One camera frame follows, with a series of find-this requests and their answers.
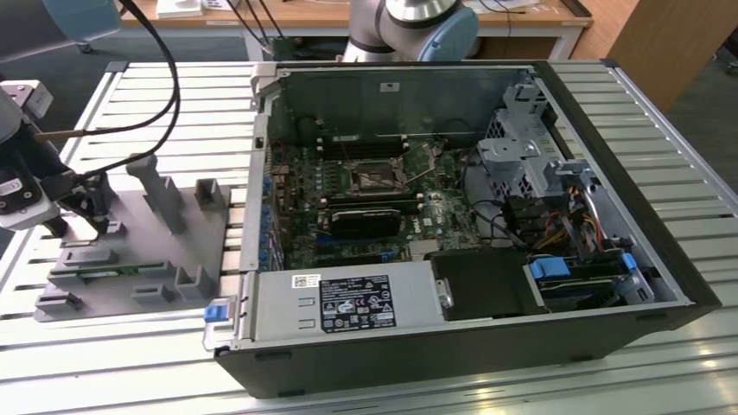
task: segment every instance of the aluminum workbench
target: aluminum workbench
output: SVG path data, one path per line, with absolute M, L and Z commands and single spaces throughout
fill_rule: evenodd
M 238 286 L 251 151 L 251 64 L 182 63 L 183 115 L 159 151 L 180 187 L 201 177 L 234 186 L 222 294 Z M 18 233 L 0 263 L 0 413 L 657 414 L 738 411 L 738 201 L 618 68 L 554 67 L 633 180 L 694 260 L 724 308 L 650 335 L 605 360 L 257 400 L 202 347 L 202 310 L 38 323 L 34 303 L 59 254 L 43 228 Z M 106 73 L 78 128 L 128 125 L 159 111 L 172 82 L 163 63 Z M 144 130 L 74 139 L 78 171 L 147 149 Z M 578 148 L 569 140 L 574 154 Z M 139 186 L 122 169 L 116 189 Z

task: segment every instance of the blue tab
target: blue tab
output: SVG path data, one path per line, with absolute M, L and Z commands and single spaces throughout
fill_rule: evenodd
M 632 253 L 629 252 L 625 253 L 622 258 L 624 258 L 625 266 L 628 266 L 628 269 L 630 271 L 638 268 L 638 263 L 636 262 L 636 258 L 633 257 Z
M 543 278 L 543 268 L 541 268 L 541 265 L 538 265 L 535 262 L 529 265 L 530 267 L 530 273 L 533 274 L 533 277 L 535 279 Z
M 562 257 L 539 258 L 530 264 L 530 271 L 535 279 L 547 277 L 568 277 L 572 275 L 569 265 Z
M 206 322 L 227 322 L 229 321 L 229 306 L 227 305 L 210 305 L 206 307 L 206 314 L 203 316 Z

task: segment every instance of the circuit board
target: circuit board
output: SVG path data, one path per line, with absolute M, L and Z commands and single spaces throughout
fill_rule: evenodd
M 410 138 L 398 157 L 327 160 L 318 148 L 275 146 L 285 269 L 419 260 L 414 246 L 479 246 L 479 229 L 458 189 L 466 151 L 443 151 L 433 138 Z M 323 226 L 331 214 L 378 208 L 386 203 L 379 196 L 409 207 L 401 208 L 397 233 L 337 238 Z M 341 205 L 357 198 L 362 202 Z M 329 199 L 339 207 L 329 206 Z

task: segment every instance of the red wire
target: red wire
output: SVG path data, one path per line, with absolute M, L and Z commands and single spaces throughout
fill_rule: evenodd
M 551 231 L 550 229 L 550 226 L 551 226 L 551 220 L 554 219 L 554 217 L 557 217 L 560 214 L 562 214 L 561 212 L 553 212 L 550 215 L 549 215 L 549 219 L 546 219 L 546 235 L 549 235 L 549 232 Z
M 596 236 L 598 238 L 600 250 L 605 251 L 605 248 L 602 247 L 602 227 L 600 226 L 600 222 L 597 220 L 592 219 L 586 214 L 584 214 L 582 216 L 585 217 L 585 219 L 592 220 L 592 223 L 596 224 Z

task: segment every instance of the warning label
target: warning label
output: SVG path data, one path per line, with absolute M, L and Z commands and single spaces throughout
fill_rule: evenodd
M 390 277 L 322 280 L 321 322 L 326 333 L 397 326 Z

